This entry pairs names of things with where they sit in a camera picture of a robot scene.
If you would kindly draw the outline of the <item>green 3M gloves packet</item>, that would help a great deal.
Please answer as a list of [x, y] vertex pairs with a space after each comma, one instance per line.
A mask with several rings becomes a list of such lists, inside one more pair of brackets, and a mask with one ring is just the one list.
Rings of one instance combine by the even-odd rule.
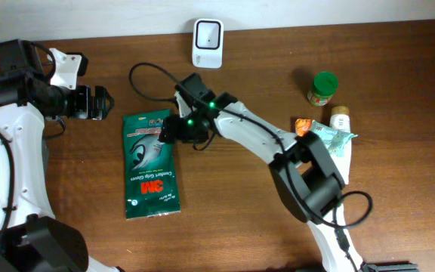
[[125, 116], [125, 217], [151, 218], [180, 212], [174, 147], [159, 140], [170, 110]]

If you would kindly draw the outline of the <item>white tube with tan cap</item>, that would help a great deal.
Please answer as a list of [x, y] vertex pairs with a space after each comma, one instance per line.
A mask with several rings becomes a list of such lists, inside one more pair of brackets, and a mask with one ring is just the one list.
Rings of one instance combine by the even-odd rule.
[[[332, 116], [330, 118], [330, 127], [350, 133], [350, 110], [346, 106], [336, 106], [332, 108]], [[352, 155], [352, 140], [349, 139], [343, 148], [337, 154], [332, 155], [332, 159], [336, 164], [345, 184], [349, 184], [350, 163]]]

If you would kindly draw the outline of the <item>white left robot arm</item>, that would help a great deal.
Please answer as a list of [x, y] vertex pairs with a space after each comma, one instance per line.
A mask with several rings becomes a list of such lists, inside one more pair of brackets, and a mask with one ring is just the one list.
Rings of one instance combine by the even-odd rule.
[[55, 218], [45, 185], [48, 120], [102, 120], [114, 100], [79, 85], [87, 57], [27, 40], [0, 43], [0, 271], [105, 271]]

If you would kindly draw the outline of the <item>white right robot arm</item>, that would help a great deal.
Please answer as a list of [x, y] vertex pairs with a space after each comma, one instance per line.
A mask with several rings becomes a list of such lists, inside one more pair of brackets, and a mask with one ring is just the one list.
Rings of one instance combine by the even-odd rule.
[[323, 269], [362, 269], [344, 222], [345, 181], [316, 134], [300, 137], [271, 125], [236, 97], [214, 94], [196, 73], [175, 89], [179, 112], [165, 119], [161, 141], [195, 144], [212, 133], [242, 145], [267, 164], [283, 205], [309, 226]]

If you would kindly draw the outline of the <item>orange tissue packet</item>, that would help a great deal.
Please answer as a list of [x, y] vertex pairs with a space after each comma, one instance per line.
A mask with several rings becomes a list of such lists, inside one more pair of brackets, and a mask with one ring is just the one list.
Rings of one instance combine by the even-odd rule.
[[298, 136], [305, 136], [308, 131], [311, 130], [313, 125], [312, 119], [296, 119], [295, 121], [295, 132]]

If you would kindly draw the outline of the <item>green lid jar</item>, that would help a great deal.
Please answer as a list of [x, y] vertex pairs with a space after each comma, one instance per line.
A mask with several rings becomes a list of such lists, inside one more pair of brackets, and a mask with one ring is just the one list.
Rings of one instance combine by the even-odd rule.
[[337, 77], [328, 71], [317, 73], [313, 79], [307, 99], [314, 106], [325, 106], [338, 89]]

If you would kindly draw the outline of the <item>mint green wipes packet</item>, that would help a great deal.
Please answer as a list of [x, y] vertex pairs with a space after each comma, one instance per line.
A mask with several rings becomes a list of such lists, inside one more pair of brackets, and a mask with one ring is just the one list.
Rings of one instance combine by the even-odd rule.
[[351, 156], [351, 141], [357, 137], [357, 134], [337, 130], [315, 120], [313, 120], [311, 131], [320, 138], [332, 156]]

